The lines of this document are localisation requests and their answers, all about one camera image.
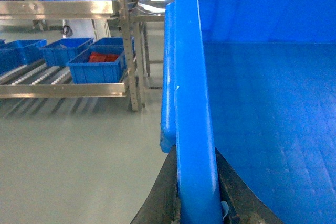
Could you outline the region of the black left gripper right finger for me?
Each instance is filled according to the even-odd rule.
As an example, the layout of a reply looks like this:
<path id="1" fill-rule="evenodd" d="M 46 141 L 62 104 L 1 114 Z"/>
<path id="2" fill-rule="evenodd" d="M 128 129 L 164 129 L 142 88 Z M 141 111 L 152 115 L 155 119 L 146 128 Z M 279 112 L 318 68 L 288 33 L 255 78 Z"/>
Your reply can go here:
<path id="1" fill-rule="evenodd" d="M 283 223 L 216 150 L 223 223 Z"/>

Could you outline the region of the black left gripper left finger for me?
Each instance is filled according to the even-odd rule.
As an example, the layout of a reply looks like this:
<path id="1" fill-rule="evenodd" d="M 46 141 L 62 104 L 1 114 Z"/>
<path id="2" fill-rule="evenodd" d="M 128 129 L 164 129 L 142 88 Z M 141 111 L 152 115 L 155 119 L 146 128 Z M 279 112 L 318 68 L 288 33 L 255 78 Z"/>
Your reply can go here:
<path id="1" fill-rule="evenodd" d="M 180 223 L 176 146 L 171 147 L 145 202 L 132 223 Z"/>

